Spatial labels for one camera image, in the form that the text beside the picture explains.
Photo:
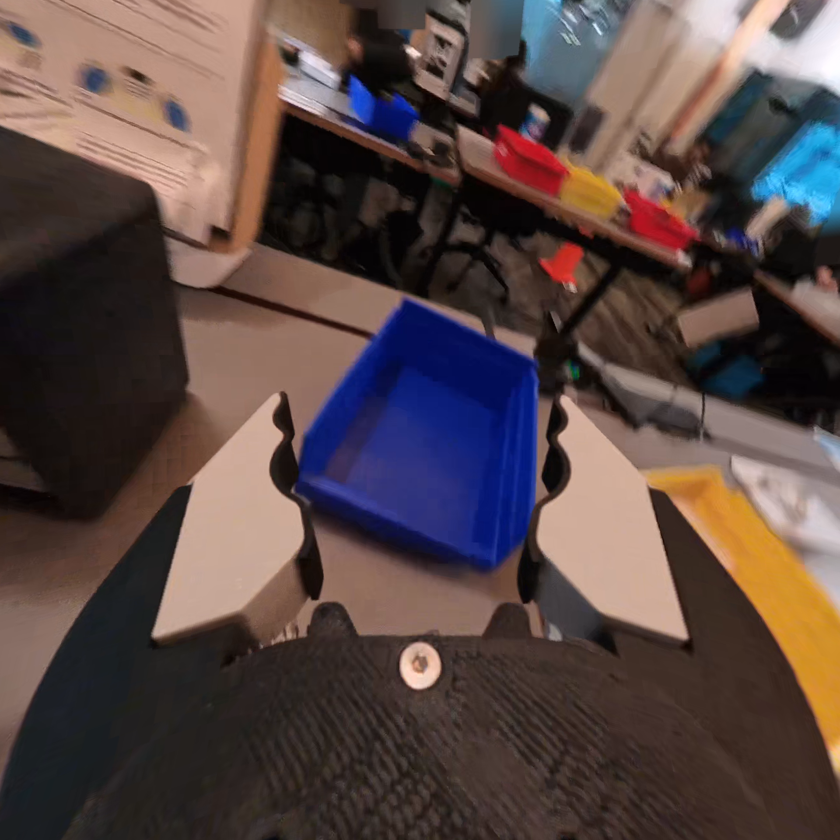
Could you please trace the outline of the brown background table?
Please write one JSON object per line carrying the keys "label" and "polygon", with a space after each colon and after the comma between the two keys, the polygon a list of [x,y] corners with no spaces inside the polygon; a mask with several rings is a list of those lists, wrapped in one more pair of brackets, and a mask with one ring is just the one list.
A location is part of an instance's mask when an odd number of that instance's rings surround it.
{"label": "brown background table", "polygon": [[290,82],[279,85],[278,99],[282,102],[286,115],[313,128],[347,140],[362,149],[403,165],[414,172],[427,175],[452,188],[459,187],[461,184],[462,174],[456,160],[451,159],[446,165],[436,165],[429,160],[418,160],[408,153],[406,147],[355,128],[342,114],[319,100],[299,92]]}

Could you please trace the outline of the red plastic bin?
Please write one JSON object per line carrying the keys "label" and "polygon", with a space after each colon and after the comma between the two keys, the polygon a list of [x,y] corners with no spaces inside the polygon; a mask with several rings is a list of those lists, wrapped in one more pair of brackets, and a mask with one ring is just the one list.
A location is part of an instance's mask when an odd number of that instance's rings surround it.
{"label": "red plastic bin", "polygon": [[560,194],[569,174],[549,149],[503,125],[497,127],[493,156],[511,179],[551,196]]}
{"label": "red plastic bin", "polygon": [[623,199],[628,209],[627,227],[633,234],[680,251],[700,240],[700,234],[694,227],[637,190],[626,189]]}

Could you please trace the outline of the small blue bin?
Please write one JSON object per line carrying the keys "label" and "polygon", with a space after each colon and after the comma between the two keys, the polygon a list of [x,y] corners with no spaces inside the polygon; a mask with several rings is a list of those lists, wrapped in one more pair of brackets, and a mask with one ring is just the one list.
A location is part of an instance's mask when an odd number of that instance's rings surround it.
{"label": "small blue bin", "polygon": [[348,93],[351,117],[368,133],[400,143],[411,139],[419,113],[402,95],[375,96],[355,75],[349,76]]}

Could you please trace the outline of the black drawer cabinet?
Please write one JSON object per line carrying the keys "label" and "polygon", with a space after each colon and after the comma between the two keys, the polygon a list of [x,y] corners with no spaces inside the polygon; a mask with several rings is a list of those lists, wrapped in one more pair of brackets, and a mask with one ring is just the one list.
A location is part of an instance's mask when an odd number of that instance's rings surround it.
{"label": "black drawer cabinet", "polygon": [[101,515],[181,409],[178,312],[152,188],[2,129],[2,430],[66,515]]}

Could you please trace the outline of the white paper sheet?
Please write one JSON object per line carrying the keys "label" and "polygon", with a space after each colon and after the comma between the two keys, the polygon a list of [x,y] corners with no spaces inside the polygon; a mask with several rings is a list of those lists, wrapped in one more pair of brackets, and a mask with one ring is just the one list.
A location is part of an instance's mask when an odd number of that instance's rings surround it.
{"label": "white paper sheet", "polygon": [[839,555],[839,519],[794,472],[734,455],[730,470],[762,520],[780,539],[807,553]]}

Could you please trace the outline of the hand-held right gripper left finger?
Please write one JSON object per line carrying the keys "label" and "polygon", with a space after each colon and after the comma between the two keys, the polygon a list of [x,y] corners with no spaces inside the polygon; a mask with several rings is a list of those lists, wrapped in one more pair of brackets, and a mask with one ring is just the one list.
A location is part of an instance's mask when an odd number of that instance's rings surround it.
{"label": "hand-held right gripper left finger", "polygon": [[160,646],[214,631],[234,648],[291,637],[320,598],[309,503],[296,492],[295,427],[272,395],[194,476],[152,629]]}

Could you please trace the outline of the yellow plastic bin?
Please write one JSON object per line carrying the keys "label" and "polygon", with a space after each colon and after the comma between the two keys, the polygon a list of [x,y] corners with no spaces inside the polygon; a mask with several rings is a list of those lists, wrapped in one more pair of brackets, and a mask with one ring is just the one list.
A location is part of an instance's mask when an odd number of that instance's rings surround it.
{"label": "yellow plastic bin", "polygon": [[612,220],[624,205],[623,193],[614,184],[576,164],[568,165],[559,198],[564,206],[605,221]]}

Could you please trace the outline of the blue plastic bin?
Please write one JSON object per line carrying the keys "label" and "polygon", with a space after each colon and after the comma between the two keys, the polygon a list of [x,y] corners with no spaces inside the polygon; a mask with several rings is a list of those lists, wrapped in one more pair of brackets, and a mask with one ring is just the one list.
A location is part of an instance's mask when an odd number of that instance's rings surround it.
{"label": "blue plastic bin", "polygon": [[323,404],[299,493],[404,550],[491,572],[536,496],[533,358],[403,300]]}

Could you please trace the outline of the tan curved board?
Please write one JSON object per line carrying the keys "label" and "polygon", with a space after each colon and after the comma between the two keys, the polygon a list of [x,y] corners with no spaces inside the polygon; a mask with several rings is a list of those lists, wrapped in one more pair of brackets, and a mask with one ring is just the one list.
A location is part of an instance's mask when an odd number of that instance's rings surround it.
{"label": "tan curved board", "polygon": [[225,256],[252,246],[259,235],[284,119],[280,85],[286,79],[286,66],[266,18],[258,33],[232,221],[229,230],[216,232],[209,244],[212,252]]}

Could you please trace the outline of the yellow flat sheet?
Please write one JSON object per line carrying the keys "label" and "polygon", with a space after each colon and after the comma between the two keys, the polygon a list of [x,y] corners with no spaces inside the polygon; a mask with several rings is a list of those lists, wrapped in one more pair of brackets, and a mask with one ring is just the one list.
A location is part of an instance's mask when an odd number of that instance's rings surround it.
{"label": "yellow flat sheet", "polygon": [[761,615],[791,664],[832,761],[839,747],[839,615],[799,555],[712,465],[645,469]]}

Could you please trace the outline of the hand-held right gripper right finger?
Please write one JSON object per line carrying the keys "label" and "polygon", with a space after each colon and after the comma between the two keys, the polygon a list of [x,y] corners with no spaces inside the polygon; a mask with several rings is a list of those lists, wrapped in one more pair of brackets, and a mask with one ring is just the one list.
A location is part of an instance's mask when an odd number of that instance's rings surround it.
{"label": "hand-held right gripper right finger", "polygon": [[607,644],[615,631],[689,640],[649,485],[567,396],[551,405],[518,591],[542,635]]}

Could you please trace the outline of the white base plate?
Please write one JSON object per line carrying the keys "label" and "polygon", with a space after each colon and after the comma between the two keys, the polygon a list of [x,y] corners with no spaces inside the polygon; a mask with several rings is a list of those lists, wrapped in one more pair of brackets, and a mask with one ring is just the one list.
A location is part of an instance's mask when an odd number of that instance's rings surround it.
{"label": "white base plate", "polygon": [[181,236],[164,232],[170,279],[177,285],[211,290],[222,287],[251,256],[254,245],[231,252],[216,252]]}

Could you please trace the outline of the long brown table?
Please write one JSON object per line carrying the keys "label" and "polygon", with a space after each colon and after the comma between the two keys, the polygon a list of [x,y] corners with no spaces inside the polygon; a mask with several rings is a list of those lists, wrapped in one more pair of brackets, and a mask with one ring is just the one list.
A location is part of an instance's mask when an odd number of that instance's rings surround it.
{"label": "long brown table", "polygon": [[556,196],[517,182],[501,169],[492,142],[479,133],[459,125],[455,137],[462,186],[472,179],[536,207],[548,219],[553,236],[575,242],[604,260],[638,273],[661,266],[685,275],[693,267],[684,251],[658,245],[625,226],[579,211]]}

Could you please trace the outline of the orange traffic cone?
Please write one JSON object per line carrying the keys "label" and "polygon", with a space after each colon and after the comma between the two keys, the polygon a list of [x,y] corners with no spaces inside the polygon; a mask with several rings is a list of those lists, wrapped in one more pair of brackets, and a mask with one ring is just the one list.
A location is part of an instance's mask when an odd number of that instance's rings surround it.
{"label": "orange traffic cone", "polygon": [[578,293],[575,272],[585,251],[579,245],[562,243],[550,258],[541,258],[539,268],[553,283],[572,294]]}

